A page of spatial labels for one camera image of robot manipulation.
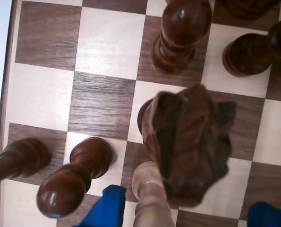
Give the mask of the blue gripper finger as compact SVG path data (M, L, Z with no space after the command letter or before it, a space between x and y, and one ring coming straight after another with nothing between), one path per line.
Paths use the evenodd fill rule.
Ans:
M80 222L81 227L121 227L126 202L126 188L110 185Z
M281 227L281 209L265 202L254 203L247 215L248 227Z

